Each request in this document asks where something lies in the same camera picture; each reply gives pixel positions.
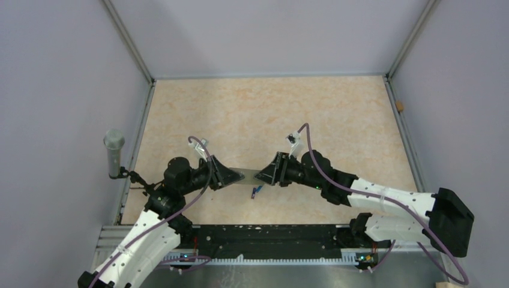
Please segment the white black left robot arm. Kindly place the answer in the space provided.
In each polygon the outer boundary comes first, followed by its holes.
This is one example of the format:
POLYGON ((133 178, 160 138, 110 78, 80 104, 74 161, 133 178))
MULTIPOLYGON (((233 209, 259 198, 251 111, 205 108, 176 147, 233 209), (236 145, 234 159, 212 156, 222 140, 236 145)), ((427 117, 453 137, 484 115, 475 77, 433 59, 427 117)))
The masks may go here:
POLYGON ((164 256, 192 241, 192 222, 182 214, 191 206, 185 195, 219 190, 243 179, 241 172, 224 166, 215 156, 199 160, 197 168, 184 157, 171 159, 161 184, 146 186, 148 201, 131 230, 95 271, 79 277, 77 285, 140 287, 164 256))

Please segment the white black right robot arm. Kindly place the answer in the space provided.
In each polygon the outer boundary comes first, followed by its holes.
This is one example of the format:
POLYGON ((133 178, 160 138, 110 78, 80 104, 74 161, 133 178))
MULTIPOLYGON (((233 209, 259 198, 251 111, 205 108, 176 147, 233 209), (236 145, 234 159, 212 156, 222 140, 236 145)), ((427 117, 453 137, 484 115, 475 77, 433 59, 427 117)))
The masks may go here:
POLYGON ((429 243, 454 257, 468 253, 475 217, 453 190, 419 193, 384 187, 333 168, 316 150, 306 152, 300 160, 278 152, 254 178, 270 186, 305 185, 318 189, 333 205, 384 212, 384 216, 359 215, 362 224, 352 231, 352 240, 359 247, 396 239, 429 243))

